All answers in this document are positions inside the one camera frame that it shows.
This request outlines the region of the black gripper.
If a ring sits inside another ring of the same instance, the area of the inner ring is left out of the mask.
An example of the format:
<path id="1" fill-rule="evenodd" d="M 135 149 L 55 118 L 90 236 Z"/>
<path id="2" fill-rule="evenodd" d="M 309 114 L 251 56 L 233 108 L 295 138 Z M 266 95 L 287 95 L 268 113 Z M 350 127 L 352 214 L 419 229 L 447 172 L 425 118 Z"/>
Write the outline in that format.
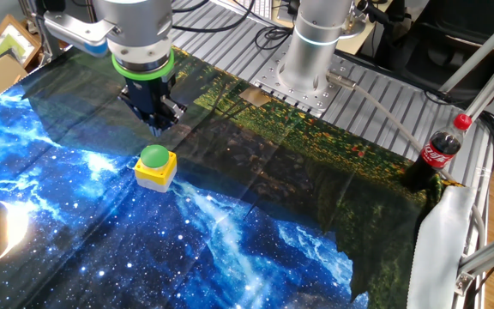
<path id="1" fill-rule="evenodd" d="M 161 136 L 184 115 L 187 107 L 170 98 L 174 77 L 149 81 L 125 78 L 125 81 L 127 89 L 123 89 L 118 98 L 148 126 L 153 136 Z"/>

